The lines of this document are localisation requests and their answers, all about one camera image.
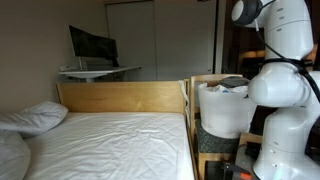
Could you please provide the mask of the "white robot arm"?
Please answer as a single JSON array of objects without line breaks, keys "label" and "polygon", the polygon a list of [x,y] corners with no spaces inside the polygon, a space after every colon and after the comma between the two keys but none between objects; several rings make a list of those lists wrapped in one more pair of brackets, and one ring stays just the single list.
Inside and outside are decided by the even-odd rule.
[{"label": "white robot arm", "polygon": [[231,18],[239,27],[254,28],[265,47],[263,67],[248,87],[252,101],[291,107],[319,99],[316,77],[303,62],[313,49],[305,0],[238,0]]}]

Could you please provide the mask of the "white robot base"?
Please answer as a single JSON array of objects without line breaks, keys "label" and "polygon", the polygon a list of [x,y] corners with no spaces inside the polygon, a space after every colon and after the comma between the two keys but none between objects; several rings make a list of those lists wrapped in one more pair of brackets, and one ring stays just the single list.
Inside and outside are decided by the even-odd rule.
[{"label": "white robot base", "polygon": [[309,132],[320,115],[317,105],[279,108],[265,121],[253,165],[260,180],[319,180],[320,166],[305,155]]}]

